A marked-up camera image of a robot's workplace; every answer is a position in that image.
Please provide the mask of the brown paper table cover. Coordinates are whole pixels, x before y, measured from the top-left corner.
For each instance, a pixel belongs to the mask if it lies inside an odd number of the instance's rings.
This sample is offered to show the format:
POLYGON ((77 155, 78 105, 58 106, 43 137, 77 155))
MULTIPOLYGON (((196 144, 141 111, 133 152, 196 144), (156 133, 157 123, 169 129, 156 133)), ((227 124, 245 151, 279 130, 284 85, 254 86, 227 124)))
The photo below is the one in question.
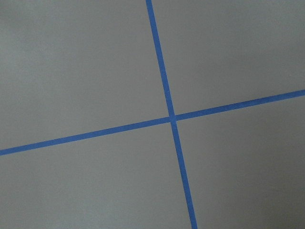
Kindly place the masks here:
MULTIPOLYGON (((175 115, 305 90, 302 0, 152 0, 175 115)), ((168 117, 146 0, 0 3, 0 150, 168 117)), ((177 121, 199 229, 305 226, 305 96, 177 121)), ((170 123, 0 156, 3 229, 190 229, 170 123)))

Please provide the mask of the blue tape line lengthwise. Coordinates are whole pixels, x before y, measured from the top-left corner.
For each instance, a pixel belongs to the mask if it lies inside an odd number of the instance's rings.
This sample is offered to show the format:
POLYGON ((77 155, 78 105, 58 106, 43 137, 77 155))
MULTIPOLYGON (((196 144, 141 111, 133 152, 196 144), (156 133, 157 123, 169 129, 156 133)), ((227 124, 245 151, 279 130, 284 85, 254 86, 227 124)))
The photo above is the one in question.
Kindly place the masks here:
POLYGON ((183 157, 181 140, 180 140, 178 125, 177 125, 176 115, 175 115, 175 111, 174 111, 170 85, 169 85, 169 81, 167 78, 167 72, 166 72, 166 67, 165 67, 165 63, 164 63, 163 52, 162 52, 162 47, 161 47, 161 43, 160 43, 156 18, 155 18, 155 14, 154 14, 153 3, 151 0, 146 1, 146 7, 147 7, 148 17, 149 17, 149 21, 150 21, 152 37, 153 37, 158 67, 159 67, 159 71, 160 71, 161 81, 162 81, 162 85, 163 85, 163 92, 164 92, 164 96, 165 96, 168 117, 169 117, 171 129, 172 129, 174 146, 175 146, 179 170, 180 170, 180 174, 181 174, 184 196, 185 196, 185 201, 186 201, 186 205, 187 205, 187 209, 188 209, 190 224, 191 224, 192 229, 196 229, 196 228, 198 228, 197 220, 196 220, 196 215, 195 215, 195 211, 194 211, 194 207, 193 207, 193 200, 192 200, 191 190, 190 190, 190 186, 189 186, 189 180, 188 180, 188 176, 187 176, 185 161, 184 161, 184 157, 183 157))

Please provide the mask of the blue tape line crosswise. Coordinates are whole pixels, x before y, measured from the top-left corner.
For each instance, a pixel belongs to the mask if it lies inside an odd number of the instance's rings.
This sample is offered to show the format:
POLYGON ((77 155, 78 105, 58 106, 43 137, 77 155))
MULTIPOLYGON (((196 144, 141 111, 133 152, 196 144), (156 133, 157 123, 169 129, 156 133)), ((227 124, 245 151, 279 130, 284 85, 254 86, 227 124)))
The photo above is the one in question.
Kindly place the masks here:
MULTIPOLYGON (((227 105, 222 105, 222 106, 218 106, 218 107, 188 112, 188 113, 184 113, 184 114, 178 114, 175 116, 175 118, 177 121, 181 121, 181 120, 191 119, 191 118, 200 117, 200 116, 212 115, 212 114, 216 114, 216 113, 222 113, 222 112, 227 112, 227 111, 231 111, 231 110, 243 109, 246 107, 251 107, 251 106, 256 106, 256 105, 261 105, 261 104, 266 104, 266 103, 272 103, 272 102, 277 102, 277 101, 286 100, 286 99, 292 99, 292 98, 301 97, 304 95, 305 95, 305 91, 299 90, 299 91, 278 94, 278 95, 258 98, 258 99, 234 103, 234 104, 227 104, 227 105)), ((8 154, 34 150, 34 149, 38 149, 38 148, 56 146, 56 145, 80 141, 80 140, 84 140, 84 139, 95 138, 95 137, 100 137, 100 136, 104 136, 104 135, 111 135, 111 134, 130 131, 130 130, 134 130, 134 129, 140 129, 140 128, 144 128, 144 127, 165 124, 165 123, 169 123, 169 122, 170 122, 169 117, 163 117, 163 118, 133 123, 133 124, 129 124, 129 125, 122 125, 122 126, 107 128, 107 129, 103 129, 103 130, 88 132, 88 133, 84 133, 84 134, 72 135, 72 136, 67 136, 67 137, 63 137, 63 138, 57 138, 57 139, 32 143, 32 144, 28 144, 28 145, 23 145, 23 146, 16 146, 16 147, 12 147, 12 148, 2 149, 0 151, 0 155, 4 156, 4 155, 8 155, 8 154)))

